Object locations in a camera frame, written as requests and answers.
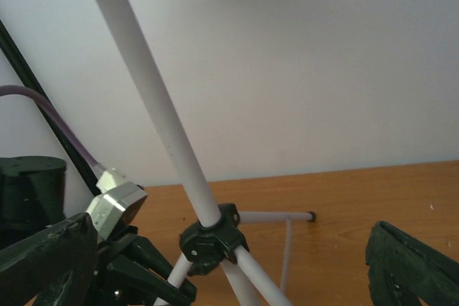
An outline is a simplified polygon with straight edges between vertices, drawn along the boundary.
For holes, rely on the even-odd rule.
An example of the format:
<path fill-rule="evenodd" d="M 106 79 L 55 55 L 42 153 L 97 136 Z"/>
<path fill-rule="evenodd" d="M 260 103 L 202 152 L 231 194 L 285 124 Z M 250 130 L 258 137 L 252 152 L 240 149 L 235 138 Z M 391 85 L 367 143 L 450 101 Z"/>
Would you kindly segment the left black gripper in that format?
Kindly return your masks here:
<path fill-rule="evenodd" d="M 171 305 L 191 305 L 197 288 L 187 279 L 168 282 L 172 265 L 138 228 L 128 226 L 100 242 L 98 263 L 86 305 L 152 305 L 160 297 Z"/>

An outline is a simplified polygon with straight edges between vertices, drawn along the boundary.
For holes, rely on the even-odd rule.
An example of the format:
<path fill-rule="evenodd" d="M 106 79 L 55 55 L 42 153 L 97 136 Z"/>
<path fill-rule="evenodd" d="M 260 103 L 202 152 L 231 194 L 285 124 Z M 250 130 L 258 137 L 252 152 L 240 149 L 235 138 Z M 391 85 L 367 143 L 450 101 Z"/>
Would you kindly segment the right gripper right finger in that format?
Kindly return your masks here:
<path fill-rule="evenodd" d="M 365 249 L 374 305 L 457 305 L 458 262 L 386 221 Z"/>

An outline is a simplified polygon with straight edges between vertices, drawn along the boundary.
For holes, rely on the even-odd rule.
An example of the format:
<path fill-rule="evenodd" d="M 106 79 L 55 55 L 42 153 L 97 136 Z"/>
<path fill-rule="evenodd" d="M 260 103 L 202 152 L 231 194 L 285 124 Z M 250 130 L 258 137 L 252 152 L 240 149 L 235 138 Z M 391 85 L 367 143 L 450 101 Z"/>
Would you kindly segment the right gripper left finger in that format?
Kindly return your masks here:
<path fill-rule="evenodd" d="M 1 304 L 82 305 L 98 262 L 90 215 L 71 216 L 1 250 Z"/>

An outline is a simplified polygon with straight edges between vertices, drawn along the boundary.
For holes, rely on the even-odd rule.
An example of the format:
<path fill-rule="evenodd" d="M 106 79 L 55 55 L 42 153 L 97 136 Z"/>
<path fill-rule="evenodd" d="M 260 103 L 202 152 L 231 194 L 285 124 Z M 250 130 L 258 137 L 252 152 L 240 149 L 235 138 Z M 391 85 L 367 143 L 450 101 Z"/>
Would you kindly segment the white music stand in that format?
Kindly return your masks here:
<path fill-rule="evenodd" d="M 277 286 L 249 253 L 238 224 L 313 222 L 311 212 L 238 212 L 217 204 L 181 124 L 153 54 L 129 0 L 95 0 L 150 119 L 197 215 L 180 236 L 181 255 L 167 282 L 180 287 L 192 272 L 206 274 L 221 266 L 241 305 L 290 305 L 285 287 Z"/>

